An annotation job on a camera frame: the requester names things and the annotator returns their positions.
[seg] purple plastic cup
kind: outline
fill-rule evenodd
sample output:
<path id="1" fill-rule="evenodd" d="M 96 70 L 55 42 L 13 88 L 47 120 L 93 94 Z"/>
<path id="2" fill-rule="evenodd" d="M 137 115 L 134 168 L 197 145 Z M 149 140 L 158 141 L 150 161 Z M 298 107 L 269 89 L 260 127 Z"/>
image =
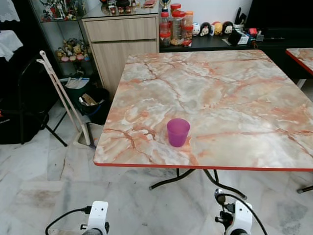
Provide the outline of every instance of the purple plastic cup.
<path id="1" fill-rule="evenodd" d="M 184 145 L 188 132 L 190 130 L 189 123 L 181 118 L 175 118 L 167 123 L 167 134 L 170 144 L 174 147 Z"/>

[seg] wooden cabinet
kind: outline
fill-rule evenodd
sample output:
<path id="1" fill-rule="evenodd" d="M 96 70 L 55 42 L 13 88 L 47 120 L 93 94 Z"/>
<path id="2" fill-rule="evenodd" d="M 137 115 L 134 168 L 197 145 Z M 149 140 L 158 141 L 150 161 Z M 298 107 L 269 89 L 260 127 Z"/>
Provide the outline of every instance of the wooden cabinet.
<path id="1" fill-rule="evenodd" d="M 113 99 L 131 54 L 158 52 L 158 14 L 83 19 L 102 85 Z"/>

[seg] white cloth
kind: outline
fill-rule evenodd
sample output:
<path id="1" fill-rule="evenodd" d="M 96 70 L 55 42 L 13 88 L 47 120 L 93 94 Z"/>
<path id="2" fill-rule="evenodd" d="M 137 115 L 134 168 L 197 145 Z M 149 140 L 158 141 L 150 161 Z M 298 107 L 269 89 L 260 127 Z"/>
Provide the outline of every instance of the white cloth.
<path id="1" fill-rule="evenodd" d="M 9 61 L 14 54 L 13 52 L 22 46 L 23 43 L 16 36 L 15 32 L 12 30 L 0 31 L 0 57 L 4 57 Z"/>
<path id="2" fill-rule="evenodd" d="M 20 21 L 12 0 L 0 0 L 0 21 Z"/>

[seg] cabinet drawer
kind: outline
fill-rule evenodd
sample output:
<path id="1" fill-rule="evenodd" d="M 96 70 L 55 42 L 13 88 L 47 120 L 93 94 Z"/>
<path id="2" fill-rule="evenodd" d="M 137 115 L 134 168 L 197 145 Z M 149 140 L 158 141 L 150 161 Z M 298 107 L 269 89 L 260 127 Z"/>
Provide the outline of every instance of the cabinet drawer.
<path id="1" fill-rule="evenodd" d="M 157 42 L 98 43 L 93 44 L 92 48 L 102 83 L 113 98 L 128 56 L 155 53 L 157 52 Z"/>
<path id="2" fill-rule="evenodd" d="M 86 22 L 91 42 L 157 38 L 156 19 L 135 18 Z"/>

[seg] marble-pattern table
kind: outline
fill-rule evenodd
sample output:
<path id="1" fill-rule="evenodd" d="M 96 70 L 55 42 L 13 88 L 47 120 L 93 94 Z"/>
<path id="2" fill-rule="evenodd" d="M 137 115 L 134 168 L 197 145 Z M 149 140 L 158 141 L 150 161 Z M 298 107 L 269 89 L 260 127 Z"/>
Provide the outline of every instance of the marble-pattern table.
<path id="1" fill-rule="evenodd" d="M 166 124 L 191 124 L 183 147 Z M 310 171 L 313 104 L 260 50 L 130 56 L 99 166 Z"/>
<path id="2" fill-rule="evenodd" d="M 286 50 L 286 53 L 313 75 L 313 48 L 289 48 Z M 302 88 L 305 81 L 306 78 L 300 78 L 297 86 Z"/>

